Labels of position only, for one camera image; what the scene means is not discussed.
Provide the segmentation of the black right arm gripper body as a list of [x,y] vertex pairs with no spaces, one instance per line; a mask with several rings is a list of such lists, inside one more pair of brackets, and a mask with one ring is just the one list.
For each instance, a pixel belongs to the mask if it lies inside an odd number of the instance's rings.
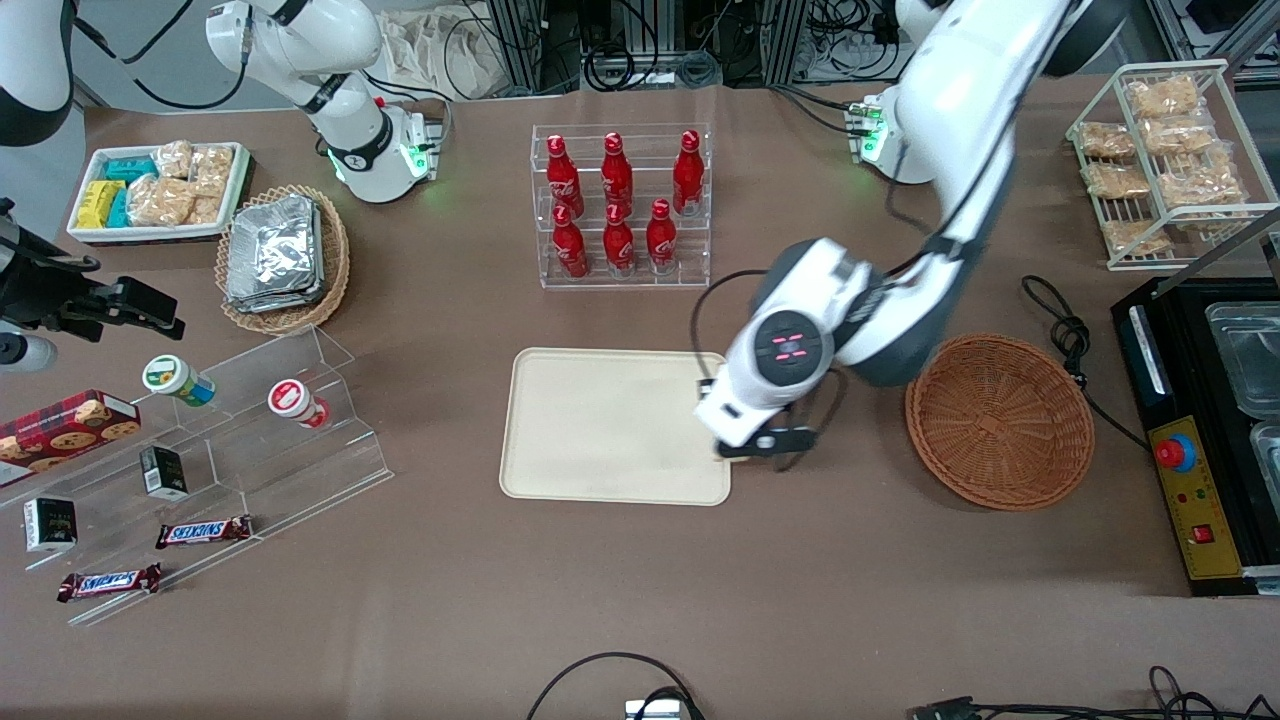
[[19,225],[3,227],[3,320],[22,329],[45,328],[99,342],[102,323],[84,310],[100,310],[102,283],[81,265],[63,261],[56,246]]

